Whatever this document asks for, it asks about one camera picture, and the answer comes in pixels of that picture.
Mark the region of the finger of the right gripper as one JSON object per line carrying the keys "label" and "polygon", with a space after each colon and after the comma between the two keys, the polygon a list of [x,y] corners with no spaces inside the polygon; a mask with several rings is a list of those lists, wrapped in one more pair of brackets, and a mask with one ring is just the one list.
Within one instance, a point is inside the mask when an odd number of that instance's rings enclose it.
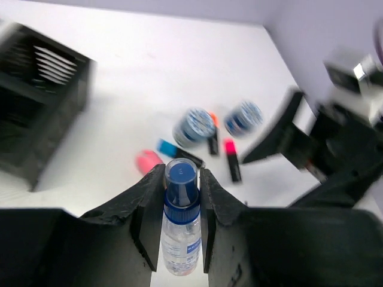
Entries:
{"label": "finger of the right gripper", "polygon": [[281,154],[294,167],[306,167],[314,155],[310,132],[314,113],[302,91],[289,91],[273,121],[260,139],[241,155],[241,164],[250,164]]}

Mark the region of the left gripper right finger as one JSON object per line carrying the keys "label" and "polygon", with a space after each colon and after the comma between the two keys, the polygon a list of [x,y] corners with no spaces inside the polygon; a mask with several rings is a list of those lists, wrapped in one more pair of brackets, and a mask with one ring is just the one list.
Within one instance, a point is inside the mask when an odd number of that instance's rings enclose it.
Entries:
{"label": "left gripper right finger", "polygon": [[381,286],[382,223],[341,208],[248,207],[200,171],[209,286]]}

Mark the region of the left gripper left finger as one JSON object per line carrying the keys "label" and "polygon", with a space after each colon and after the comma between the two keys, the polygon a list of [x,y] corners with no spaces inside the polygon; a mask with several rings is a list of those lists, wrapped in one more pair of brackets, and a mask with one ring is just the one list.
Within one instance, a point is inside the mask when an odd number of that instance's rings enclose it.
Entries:
{"label": "left gripper left finger", "polygon": [[77,218],[1,210],[2,286],[149,286],[157,269],[165,165]]}

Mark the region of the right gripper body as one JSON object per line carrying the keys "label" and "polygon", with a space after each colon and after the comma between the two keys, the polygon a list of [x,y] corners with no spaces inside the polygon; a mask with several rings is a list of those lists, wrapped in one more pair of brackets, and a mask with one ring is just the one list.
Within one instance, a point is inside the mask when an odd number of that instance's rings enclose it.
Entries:
{"label": "right gripper body", "polygon": [[299,105],[287,106],[287,158],[320,183],[290,206],[354,207],[382,176],[382,133],[337,106],[320,108],[304,133],[293,122]]}

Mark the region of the blue cap spray bottle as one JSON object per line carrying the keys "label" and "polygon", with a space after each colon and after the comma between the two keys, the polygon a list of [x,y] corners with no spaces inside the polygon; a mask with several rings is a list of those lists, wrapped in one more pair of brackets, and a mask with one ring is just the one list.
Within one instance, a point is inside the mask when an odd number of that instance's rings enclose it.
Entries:
{"label": "blue cap spray bottle", "polygon": [[201,247],[200,192],[197,167],[176,158],[165,167],[161,244],[167,270],[176,276],[192,273]]}

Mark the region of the pink cap pen tube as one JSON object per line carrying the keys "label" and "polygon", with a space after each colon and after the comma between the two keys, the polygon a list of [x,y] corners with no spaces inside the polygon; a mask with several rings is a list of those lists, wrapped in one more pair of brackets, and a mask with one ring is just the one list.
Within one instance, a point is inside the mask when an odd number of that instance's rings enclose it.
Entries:
{"label": "pink cap pen tube", "polygon": [[135,157],[136,167],[142,175],[146,175],[158,164],[163,164],[161,158],[152,150],[144,149]]}

